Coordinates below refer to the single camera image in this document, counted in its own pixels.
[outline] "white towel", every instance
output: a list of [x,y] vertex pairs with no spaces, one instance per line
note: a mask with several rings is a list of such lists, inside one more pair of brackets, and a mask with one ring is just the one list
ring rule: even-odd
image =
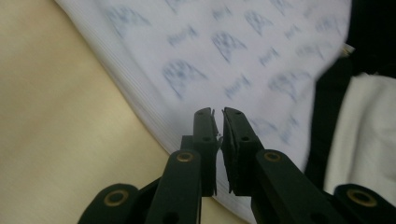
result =
[[338,117],[325,190],[354,183],[396,205],[396,79],[353,77]]
[[[266,148],[304,169],[315,80],[339,55],[349,0],[56,0],[168,152],[193,113],[243,111]],[[254,222],[249,199],[217,199]]]

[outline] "beige surface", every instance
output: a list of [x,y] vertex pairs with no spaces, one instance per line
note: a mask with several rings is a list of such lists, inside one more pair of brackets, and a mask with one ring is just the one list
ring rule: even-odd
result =
[[[76,223],[96,193],[142,188],[166,152],[50,0],[0,2],[0,223]],[[242,223],[205,199],[202,223]]]

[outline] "white cloth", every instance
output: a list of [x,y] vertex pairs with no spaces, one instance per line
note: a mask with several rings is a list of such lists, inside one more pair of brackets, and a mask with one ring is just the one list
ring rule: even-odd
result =
[[395,162],[396,79],[353,77],[332,141],[325,190],[354,183],[396,205]]
[[[348,0],[56,1],[168,152],[195,111],[229,106],[304,169],[314,83],[340,53]],[[217,198],[253,222],[218,163]]]

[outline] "cream table surface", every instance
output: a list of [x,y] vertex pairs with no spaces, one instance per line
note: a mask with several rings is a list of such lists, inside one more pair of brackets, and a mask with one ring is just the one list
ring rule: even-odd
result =
[[[158,178],[167,153],[50,0],[0,1],[0,223],[77,223],[103,188]],[[213,199],[202,223],[243,223]]]

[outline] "white fabric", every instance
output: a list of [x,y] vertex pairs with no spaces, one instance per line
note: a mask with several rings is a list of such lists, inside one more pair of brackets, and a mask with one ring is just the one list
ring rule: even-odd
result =
[[[348,0],[56,1],[168,152],[195,111],[229,106],[304,169],[314,83],[340,53]],[[217,198],[252,222],[218,163]]]
[[325,179],[372,189],[396,205],[396,79],[353,77],[337,121]]

